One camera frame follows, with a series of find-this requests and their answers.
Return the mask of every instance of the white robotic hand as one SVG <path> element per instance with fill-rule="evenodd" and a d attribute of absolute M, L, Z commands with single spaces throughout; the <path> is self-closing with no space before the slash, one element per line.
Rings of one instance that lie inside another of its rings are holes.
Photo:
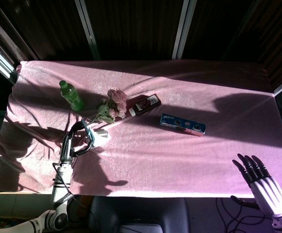
<path fill-rule="evenodd" d="M 243 178 L 251 188 L 259 209 L 273 218 L 275 231 L 282 232 L 282 189 L 278 182 L 270 176 L 267 168 L 256 156 L 238 154 L 245 168 L 236 160 L 232 162 L 238 167 Z"/>

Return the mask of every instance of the flower stem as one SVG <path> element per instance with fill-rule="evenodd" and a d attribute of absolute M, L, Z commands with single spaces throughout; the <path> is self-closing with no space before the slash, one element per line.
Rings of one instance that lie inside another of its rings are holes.
<path fill-rule="evenodd" d="M 99 120 L 99 117 L 96 116 L 88 125 L 92 124 L 93 122 L 95 122 L 96 120 Z"/>

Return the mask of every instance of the black chair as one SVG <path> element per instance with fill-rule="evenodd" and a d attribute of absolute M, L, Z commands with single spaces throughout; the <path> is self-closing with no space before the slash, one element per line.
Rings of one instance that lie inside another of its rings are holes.
<path fill-rule="evenodd" d="M 94 197 L 89 229 L 94 233 L 190 233 L 186 200 Z"/>

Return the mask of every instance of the bottle label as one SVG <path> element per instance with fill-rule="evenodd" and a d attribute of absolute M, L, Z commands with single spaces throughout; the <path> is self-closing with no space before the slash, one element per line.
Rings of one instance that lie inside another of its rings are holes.
<path fill-rule="evenodd" d="M 159 100 L 156 97 L 156 95 L 152 95 L 152 96 L 148 97 L 147 99 L 142 100 L 141 102 L 139 102 L 135 105 L 136 105 L 136 107 L 139 111 L 142 111 L 143 109 L 146 109 L 146 108 L 150 107 L 151 105 L 153 105 L 157 102 L 159 102 Z"/>

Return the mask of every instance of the black robotic finger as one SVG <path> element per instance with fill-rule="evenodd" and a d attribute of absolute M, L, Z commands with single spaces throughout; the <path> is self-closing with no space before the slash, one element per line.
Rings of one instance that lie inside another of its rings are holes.
<path fill-rule="evenodd" d="M 247 160 L 249 160 L 249 163 L 252 165 L 254 171 L 255 171 L 255 174 L 257 175 L 257 178 L 258 179 L 261 179 L 264 177 L 261 169 L 259 168 L 258 164 L 253 160 L 251 159 L 249 156 L 245 155 L 244 156 Z"/>
<path fill-rule="evenodd" d="M 236 160 L 232 160 L 233 164 L 236 165 L 236 167 L 239 169 L 239 171 L 241 172 L 244 180 L 248 183 L 249 187 L 250 187 L 250 183 L 252 183 L 252 178 L 249 175 L 249 173 L 246 171 L 246 169 Z"/>
<path fill-rule="evenodd" d="M 246 170 L 248 171 L 249 175 L 251 176 L 253 182 L 258 180 L 258 177 L 251 165 L 251 163 L 249 162 L 248 159 L 246 159 L 243 155 L 238 154 L 239 159 L 243 162 L 243 165 L 246 167 Z"/>
<path fill-rule="evenodd" d="M 258 204 L 256 201 L 245 201 L 245 200 L 241 200 L 240 198 L 234 196 L 234 195 L 231 195 L 230 198 L 236 202 L 237 204 L 241 205 L 241 206 L 244 206 L 244 207 L 248 207 L 248 208 L 252 208 L 252 209 L 255 209 L 255 210 L 260 210 Z"/>
<path fill-rule="evenodd" d="M 254 159 L 254 161 L 259 166 L 259 168 L 261 169 L 261 172 L 264 175 L 264 177 L 270 177 L 270 174 L 269 174 L 267 168 L 265 167 L 265 165 L 263 164 L 263 162 L 259 158 L 257 158 L 255 155 L 252 155 L 252 159 Z"/>

